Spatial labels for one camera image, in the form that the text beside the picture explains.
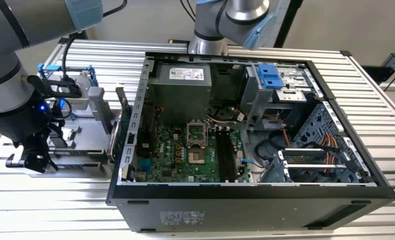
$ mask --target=green circuit board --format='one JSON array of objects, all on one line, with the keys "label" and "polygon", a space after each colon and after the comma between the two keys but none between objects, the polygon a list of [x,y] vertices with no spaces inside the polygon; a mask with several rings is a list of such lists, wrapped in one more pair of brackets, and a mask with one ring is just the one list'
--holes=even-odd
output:
[{"label": "green circuit board", "polygon": [[[158,126],[154,153],[150,159],[150,172],[146,172],[145,179],[141,179],[141,181],[150,183],[218,183],[220,170],[214,134],[213,129],[206,131],[206,146],[204,149],[198,146],[186,148],[186,128]],[[202,130],[198,130],[198,128],[189,129],[189,138],[201,140]],[[229,138],[234,146],[230,154],[238,163],[237,151],[241,151],[241,154],[244,153],[238,132],[230,132]],[[189,159],[193,157],[190,155],[198,156],[198,163]],[[242,166],[241,169],[244,173],[237,178],[237,181],[249,182],[246,167]]]}]

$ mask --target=metal rail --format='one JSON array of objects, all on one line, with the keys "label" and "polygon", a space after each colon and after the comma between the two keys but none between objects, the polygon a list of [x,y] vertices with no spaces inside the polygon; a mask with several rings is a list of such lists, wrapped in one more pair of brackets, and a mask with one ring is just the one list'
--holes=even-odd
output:
[{"label": "metal rail", "polygon": [[[103,99],[118,108],[114,88],[121,86],[129,104],[141,73],[145,52],[185,53],[184,44],[142,44],[77,40],[66,56],[69,67],[95,69]],[[62,46],[57,46],[46,64],[59,64]],[[384,176],[395,188],[395,105],[372,83],[352,57],[338,51],[261,48],[248,51],[229,47],[240,57],[310,60],[336,96]],[[0,157],[10,153],[0,136]],[[392,239],[395,238],[395,202],[334,231],[305,232],[190,232],[131,233],[113,207],[105,205],[106,178],[30,178],[0,174],[0,239],[9,238],[126,238],[136,239]]]}]

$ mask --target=open computer tower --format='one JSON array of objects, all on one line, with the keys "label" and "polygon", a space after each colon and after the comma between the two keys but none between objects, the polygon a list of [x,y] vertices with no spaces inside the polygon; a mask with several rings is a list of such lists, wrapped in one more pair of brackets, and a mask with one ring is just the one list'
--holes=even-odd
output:
[{"label": "open computer tower", "polygon": [[310,61],[146,53],[110,146],[134,232],[330,230],[395,200]]}]

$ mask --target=orange wire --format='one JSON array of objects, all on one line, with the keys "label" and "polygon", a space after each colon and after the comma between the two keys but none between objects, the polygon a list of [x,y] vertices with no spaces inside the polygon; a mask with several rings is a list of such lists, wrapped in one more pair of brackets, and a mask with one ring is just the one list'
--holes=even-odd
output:
[{"label": "orange wire", "polygon": [[[330,139],[332,139],[333,146],[337,148],[338,145],[337,145],[337,141],[336,141],[334,137],[333,137],[330,134],[329,134],[329,137],[330,137]],[[334,157],[330,156],[330,164],[333,164],[333,159],[334,159]]]},{"label": "orange wire", "polygon": [[282,137],[284,137],[285,146],[289,148],[290,146],[289,146],[289,140],[288,140],[286,130],[285,130],[285,121],[282,121],[281,131],[282,131]]},{"label": "orange wire", "polygon": [[[325,138],[326,138],[326,143],[328,143],[328,146],[330,146],[330,138],[329,138],[329,135],[328,133],[325,134]],[[325,153],[325,164],[329,165],[329,162],[330,162],[330,156],[329,156],[329,153]]]}]

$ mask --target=white wall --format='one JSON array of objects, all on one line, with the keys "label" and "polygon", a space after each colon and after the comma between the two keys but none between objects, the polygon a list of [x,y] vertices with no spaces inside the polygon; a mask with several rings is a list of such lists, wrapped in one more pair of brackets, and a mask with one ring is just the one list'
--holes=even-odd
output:
[{"label": "white wall", "polygon": [[304,0],[284,47],[348,50],[380,65],[395,52],[395,0]]},{"label": "white wall", "polygon": [[[107,11],[121,0],[102,3]],[[169,39],[190,40],[193,30],[194,23],[178,0],[127,0],[126,8],[89,29],[87,36],[106,41],[166,43]]]}]

